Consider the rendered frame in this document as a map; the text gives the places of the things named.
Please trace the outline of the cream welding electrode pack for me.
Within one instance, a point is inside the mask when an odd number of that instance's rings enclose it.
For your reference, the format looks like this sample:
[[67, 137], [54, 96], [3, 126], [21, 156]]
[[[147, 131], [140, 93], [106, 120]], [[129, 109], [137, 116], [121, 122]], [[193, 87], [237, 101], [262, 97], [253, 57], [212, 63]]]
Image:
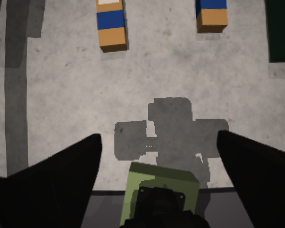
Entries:
[[226, 0], [195, 0], [197, 33], [221, 33], [228, 25]]

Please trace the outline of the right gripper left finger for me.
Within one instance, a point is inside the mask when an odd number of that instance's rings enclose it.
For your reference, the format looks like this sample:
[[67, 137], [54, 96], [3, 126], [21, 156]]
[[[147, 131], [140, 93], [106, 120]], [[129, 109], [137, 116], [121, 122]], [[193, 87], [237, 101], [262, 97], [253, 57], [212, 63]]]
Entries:
[[0, 228], [81, 228], [98, 175], [100, 133], [0, 177]]

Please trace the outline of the brown rectangular pack with blue band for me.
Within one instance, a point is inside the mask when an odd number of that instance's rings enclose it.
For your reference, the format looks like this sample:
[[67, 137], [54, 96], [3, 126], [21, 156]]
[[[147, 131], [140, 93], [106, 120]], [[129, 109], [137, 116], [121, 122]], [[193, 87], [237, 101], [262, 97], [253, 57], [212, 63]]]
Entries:
[[96, 0], [96, 10], [99, 47], [103, 53], [127, 50], [123, 0]]

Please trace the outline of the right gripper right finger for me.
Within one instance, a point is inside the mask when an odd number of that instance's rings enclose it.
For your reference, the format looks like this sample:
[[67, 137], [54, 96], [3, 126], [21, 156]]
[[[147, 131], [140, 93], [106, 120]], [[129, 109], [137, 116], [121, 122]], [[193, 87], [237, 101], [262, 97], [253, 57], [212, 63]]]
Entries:
[[254, 228], [285, 228], [285, 152], [227, 130], [216, 145]]

